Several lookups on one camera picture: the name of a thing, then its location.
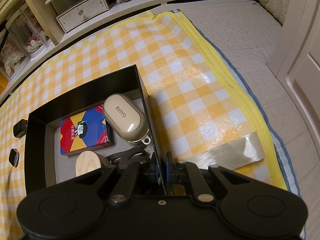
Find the oval wooden lid case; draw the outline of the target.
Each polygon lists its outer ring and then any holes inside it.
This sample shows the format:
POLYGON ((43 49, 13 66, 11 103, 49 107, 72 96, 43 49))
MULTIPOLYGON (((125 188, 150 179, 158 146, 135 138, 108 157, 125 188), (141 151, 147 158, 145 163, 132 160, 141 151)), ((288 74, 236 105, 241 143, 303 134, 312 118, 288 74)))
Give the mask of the oval wooden lid case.
POLYGON ((75 162, 75 175, 81 176, 102 167, 104 157, 93 151, 84 151, 79 154, 75 162))

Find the wooden low shelf unit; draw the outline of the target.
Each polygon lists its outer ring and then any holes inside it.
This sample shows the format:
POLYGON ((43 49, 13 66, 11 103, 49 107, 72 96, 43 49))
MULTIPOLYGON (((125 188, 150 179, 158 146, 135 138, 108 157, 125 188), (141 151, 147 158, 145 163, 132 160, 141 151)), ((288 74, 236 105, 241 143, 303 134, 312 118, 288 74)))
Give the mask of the wooden low shelf unit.
POLYGON ((107 0, 2 0, 1 21, 10 27, 24 9, 29 8, 49 37, 47 47, 31 55, 27 64, 14 75, 1 93, 4 101, 43 61, 95 28, 154 5, 178 0, 131 0, 116 4, 107 0))

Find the yellow white checkered mat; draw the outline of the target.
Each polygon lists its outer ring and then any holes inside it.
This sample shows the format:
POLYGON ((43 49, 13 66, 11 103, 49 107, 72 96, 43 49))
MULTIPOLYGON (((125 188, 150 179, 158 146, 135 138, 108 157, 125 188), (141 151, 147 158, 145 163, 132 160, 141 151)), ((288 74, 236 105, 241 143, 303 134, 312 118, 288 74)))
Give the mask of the yellow white checkered mat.
POLYGON ((211 121, 206 110, 214 104, 214 85, 201 72, 210 68, 196 58, 197 48, 185 44, 186 34, 173 13, 150 11, 105 28, 42 64, 1 106, 1 239, 19 239, 18 203, 26 195, 25 140, 12 128, 33 110, 93 79, 136 65, 149 95, 161 152, 193 154, 206 139, 198 131, 199 119, 211 121), (9 161, 15 148, 17 167, 9 161))

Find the white panelled door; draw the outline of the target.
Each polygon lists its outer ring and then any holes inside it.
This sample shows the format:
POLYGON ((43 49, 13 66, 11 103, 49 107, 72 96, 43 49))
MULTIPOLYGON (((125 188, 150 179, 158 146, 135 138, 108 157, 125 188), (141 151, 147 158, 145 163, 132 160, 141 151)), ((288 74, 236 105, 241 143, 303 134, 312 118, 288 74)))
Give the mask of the white panelled door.
POLYGON ((268 67, 289 94, 319 148, 319 0, 290 0, 268 67))

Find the black hair claw clip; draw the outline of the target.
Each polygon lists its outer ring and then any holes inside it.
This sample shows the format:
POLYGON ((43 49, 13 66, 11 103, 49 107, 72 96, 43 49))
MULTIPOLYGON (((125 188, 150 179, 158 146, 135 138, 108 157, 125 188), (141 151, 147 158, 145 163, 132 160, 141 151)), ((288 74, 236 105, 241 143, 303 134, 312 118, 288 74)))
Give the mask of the black hair claw clip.
POLYGON ((103 165, 111 167, 116 166, 119 170, 127 168, 132 163, 148 163, 150 161, 149 154, 144 147, 137 146, 129 150, 114 153, 103 159, 103 165))

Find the white mini drawer organizer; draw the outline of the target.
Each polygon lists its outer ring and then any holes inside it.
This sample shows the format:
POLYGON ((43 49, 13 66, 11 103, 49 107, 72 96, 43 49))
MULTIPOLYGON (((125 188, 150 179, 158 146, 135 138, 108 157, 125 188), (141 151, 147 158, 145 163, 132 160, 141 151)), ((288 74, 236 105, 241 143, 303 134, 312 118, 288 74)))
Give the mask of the white mini drawer organizer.
POLYGON ((65 33, 109 10, 106 0, 46 0, 46 4, 54 7, 65 33))

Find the black charger plug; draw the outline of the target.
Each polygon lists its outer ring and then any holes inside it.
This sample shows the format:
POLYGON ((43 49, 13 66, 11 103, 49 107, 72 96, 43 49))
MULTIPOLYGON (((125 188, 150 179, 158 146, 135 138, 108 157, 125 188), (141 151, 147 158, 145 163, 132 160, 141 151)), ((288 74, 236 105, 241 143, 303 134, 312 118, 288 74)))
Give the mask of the black charger plug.
POLYGON ((28 120, 21 119, 13 126, 13 135, 16 138, 22 137, 27 132, 28 120))

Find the black cardboard box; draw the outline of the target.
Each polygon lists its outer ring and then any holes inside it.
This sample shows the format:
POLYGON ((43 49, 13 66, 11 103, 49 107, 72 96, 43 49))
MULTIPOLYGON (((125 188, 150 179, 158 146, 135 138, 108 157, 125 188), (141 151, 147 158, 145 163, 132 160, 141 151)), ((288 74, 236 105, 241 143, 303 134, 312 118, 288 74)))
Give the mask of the black cardboard box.
POLYGON ((75 176, 75 156, 85 150, 111 155, 142 147, 156 155, 163 167, 149 95, 136 65, 106 74, 50 100, 28 116, 25 136, 25 187, 27 193, 75 176), (144 115, 148 138, 125 141, 104 116, 103 103, 114 94, 130 98, 144 115))

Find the grey blue underlay mat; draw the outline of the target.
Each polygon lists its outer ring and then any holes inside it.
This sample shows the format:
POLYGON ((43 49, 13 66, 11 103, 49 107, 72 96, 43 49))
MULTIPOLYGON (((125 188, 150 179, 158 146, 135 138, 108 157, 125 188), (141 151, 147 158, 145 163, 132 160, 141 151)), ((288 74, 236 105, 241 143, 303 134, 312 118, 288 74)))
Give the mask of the grey blue underlay mat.
POLYGON ((197 48, 196 58, 210 68, 201 72, 201 79, 214 85, 214 104, 206 110, 212 115, 211 121, 201 122, 198 131, 206 142, 193 154, 180 154, 179 159, 192 157, 224 143, 257 132, 265 158, 235 170, 262 182, 288 190, 300 196, 300 189, 290 156, 282 139, 271 127, 268 118, 248 84, 222 53, 179 9, 173 10, 172 18, 186 34, 185 44, 197 48))

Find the clear tape strip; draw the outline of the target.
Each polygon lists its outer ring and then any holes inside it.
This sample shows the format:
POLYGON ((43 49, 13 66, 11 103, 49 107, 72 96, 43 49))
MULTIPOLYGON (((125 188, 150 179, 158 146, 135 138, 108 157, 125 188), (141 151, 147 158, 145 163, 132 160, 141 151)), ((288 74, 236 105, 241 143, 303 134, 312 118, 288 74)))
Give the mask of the clear tape strip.
POLYGON ((195 163, 201 169, 207 169, 210 165, 219 165, 234 170, 264 158, 265 152, 258 134, 252 132, 184 160, 195 163))

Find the black smartwatch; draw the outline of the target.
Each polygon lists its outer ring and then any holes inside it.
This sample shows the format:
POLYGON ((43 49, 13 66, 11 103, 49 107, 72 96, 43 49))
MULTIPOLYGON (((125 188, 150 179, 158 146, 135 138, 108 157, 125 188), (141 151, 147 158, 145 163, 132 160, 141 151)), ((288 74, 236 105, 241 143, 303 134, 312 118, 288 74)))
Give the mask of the black smartwatch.
POLYGON ((17 167, 20 159, 20 153, 15 148, 12 148, 9 153, 8 161, 13 167, 17 167))

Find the clear doll display case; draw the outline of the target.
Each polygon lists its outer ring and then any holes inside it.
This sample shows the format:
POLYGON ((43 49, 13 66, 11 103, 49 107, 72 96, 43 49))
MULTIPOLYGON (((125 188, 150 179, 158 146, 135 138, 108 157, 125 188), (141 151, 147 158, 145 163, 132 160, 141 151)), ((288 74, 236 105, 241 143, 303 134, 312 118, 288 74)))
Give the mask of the clear doll display case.
POLYGON ((53 44, 27 3, 8 18, 6 28, 30 59, 37 58, 53 44))

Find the beige Kinyo earbud case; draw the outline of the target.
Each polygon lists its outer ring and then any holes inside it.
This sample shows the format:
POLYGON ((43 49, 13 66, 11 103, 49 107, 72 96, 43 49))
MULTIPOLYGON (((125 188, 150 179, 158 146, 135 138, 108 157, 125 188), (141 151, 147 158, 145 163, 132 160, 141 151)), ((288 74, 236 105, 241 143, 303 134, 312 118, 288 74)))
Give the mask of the beige Kinyo earbud case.
POLYGON ((124 94, 113 94, 103 104, 105 119, 125 142, 148 145, 149 127, 144 112, 124 94))

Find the colourful playing card box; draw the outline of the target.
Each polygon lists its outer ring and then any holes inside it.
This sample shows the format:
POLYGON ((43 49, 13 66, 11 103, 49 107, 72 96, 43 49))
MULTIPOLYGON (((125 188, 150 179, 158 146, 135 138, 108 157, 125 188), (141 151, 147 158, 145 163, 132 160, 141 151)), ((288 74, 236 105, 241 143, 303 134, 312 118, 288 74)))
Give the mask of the colourful playing card box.
POLYGON ((60 124, 60 154, 73 156, 114 144, 113 132, 103 113, 103 105, 63 119, 60 124))

